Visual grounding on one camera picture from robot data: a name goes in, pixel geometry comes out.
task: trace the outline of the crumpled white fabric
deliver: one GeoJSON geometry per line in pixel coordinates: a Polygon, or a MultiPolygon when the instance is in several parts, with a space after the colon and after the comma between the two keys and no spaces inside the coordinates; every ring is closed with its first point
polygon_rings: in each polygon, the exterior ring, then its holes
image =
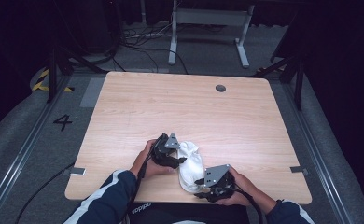
{"type": "Polygon", "coordinates": [[[177,151],[178,158],[187,158],[179,164],[179,183],[182,189],[190,193],[199,192],[202,188],[202,186],[194,183],[194,181],[203,178],[203,161],[198,149],[192,142],[182,142],[177,151]]]}

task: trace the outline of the black number 4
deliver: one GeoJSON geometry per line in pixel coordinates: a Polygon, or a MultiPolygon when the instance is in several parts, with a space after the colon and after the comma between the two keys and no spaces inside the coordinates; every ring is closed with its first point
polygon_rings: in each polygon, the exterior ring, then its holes
{"type": "Polygon", "coordinates": [[[62,124],[63,127],[61,128],[61,131],[63,132],[63,130],[65,129],[65,125],[72,123],[72,121],[68,120],[69,120],[69,115],[64,115],[59,119],[54,120],[53,123],[62,124]]]}

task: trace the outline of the hand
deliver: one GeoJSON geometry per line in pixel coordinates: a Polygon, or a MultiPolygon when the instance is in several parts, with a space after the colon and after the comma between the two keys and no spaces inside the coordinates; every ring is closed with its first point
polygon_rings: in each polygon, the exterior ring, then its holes
{"type": "MultiPolygon", "coordinates": [[[[145,149],[142,150],[138,156],[136,157],[132,168],[130,171],[135,175],[135,177],[138,177],[138,172],[142,167],[142,164],[144,163],[145,159],[147,158],[147,154],[150,152],[150,148],[152,145],[156,142],[156,139],[152,139],[147,141],[147,145],[145,146],[145,149]]],[[[147,169],[145,172],[145,178],[149,178],[153,175],[165,175],[165,174],[172,174],[175,173],[175,169],[171,167],[166,166],[159,166],[156,164],[152,159],[150,159],[147,162],[147,169]]]]}
{"type": "MultiPolygon", "coordinates": [[[[235,184],[241,187],[244,190],[243,186],[248,187],[252,185],[252,182],[246,178],[244,175],[239,174],[234,168],[230,167],[229,172],[234,176],[235,184]]],[[[249,206],[249,200],[241,193],[234,192],[232,196],[228,199],[220,199],[217,201],[217,204],[220,205],[233,205],[233,204],[240,204],[243,206],[249,206]]]]}

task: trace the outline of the gray carpet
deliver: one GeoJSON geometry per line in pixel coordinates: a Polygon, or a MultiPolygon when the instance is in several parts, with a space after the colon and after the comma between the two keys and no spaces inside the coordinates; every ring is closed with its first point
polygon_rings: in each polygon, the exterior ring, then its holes
{"type": "MultiPolygon", "coordinates": [[[[200,28],[186,28],[179,33],[177,52],[190,74],[250,76],[255,74],[258,68],[271,64],[270,57],[285,30],[286,28],[281,27],[251,27],[248,30],[245,42],[245,50],[251,64],[248,69],[240,65],[237,50],[233,44],[233,39],[240,34],[240,31],[232,27],[226,27],[216,33],[200,28]]],[[[168,49],[169,44],[170,37],[164,36],[150,40],[141,47],[168,49]]],[[[118,49],[115,60],[127,71],[185,74],[179,60],[174,66],[168,65],[167,51],[146,50],[146,52],[154,62],[144,52],[126,48],[118,49]]],[[[87,59],[95,60],[98,56],[90,56],[87,59]]],[[[100,66],[106,70],[120,70],[113,62],[100,66]]],[[[305,205],[304,208],[315,223],[338,223],[338,218],[335,216],[308,151],[307,140],[294,115],[294,105],[289,102],[283,84],[273,80],[278,76],[279,74],[273,73],[267,77],[271,79],[276,102],[299,162],[309,172],[305,177],[313,202],[305,205]]],[[[76,68],[68,83],[68,86],[74,87],[75,91],[63,92],[52,108],[29,160],[0,209],[0,223],[14,223],[31,195],[53,175],[75,161],[104,77],[91,73],[87,68],[76,68]],[[69,115],[69,120],[73,122],[66,125],[62,131],[62,125],[55,124],[53,121],[63,115],[69,115]]],[[[45,91],[34,91],[0,124],[0,183],[8,166],[18,155],[24,140],[35,125],[46,104],[47,94],[45,91]]],[[[307,79],[304,81],[302,108],[302,113],[333,177],[334,184],[340,192],[352,223],[364,223],[364,199],[359,184],[343,157],[307,79]]],[[[20,223],[63,222],[78,204],[77,201],[65,199],[63,195],[67,181],[67,175],[60,175],[42,189],[25,209],[20,223]]],[[[249,209],[249,214],[252,214],[252,223],[255,223],[255,212],[249,209]]]]}

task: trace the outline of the person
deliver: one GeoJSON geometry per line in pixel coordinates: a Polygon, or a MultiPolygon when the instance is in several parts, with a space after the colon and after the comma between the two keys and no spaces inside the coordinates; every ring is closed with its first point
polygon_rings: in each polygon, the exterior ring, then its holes
{"type": "MultiPolygon", "coordinates": [[[[145,149],[138,154],[130,170],[115,171],[98,190],[80,203],[64,223],[121,223],[125,213],[128,212],[129,201],[136,191],[135,183],[138,172],[155,141],[155,139],[147,141],[145,149]]],[[[153,160],[149,160],[145,179],[154,175],[166,175],[174,172],[175,170],[171,167],[159,166],[153,160]]],[[[231,167],[229,172],[234,176],[235,184],[253,197],[265,214],[267,223],[314,223],[299,205],[289,201],[276,201],[258,189],[247,177],[239,174],[234,168],[231,167]]],[[[171,215],[159,213],[161,209],[144,214],[141,211],[149,211],[148,207],[156,207],[156,205],[154,203],[138,203],[134,210],[129,211],[129,215],[141,212],[140,218],[136,218],[135,223],[243,223],[241,219],[233,222],[222,219],[222,217],[232,220],[240,215],[246,216],[245,207],[249,205],[249,200],[243,194],[234,192],[230,198],[218,200],[215,205],[183,204],[184,209],[180,209],[181,204],[176,207],[173,207],[173,204],[160,206],[163,210],[178,210],[171,215]],[[207,218],[199,218],[199,215],[203,214],[207,214],[207,218]]]]}

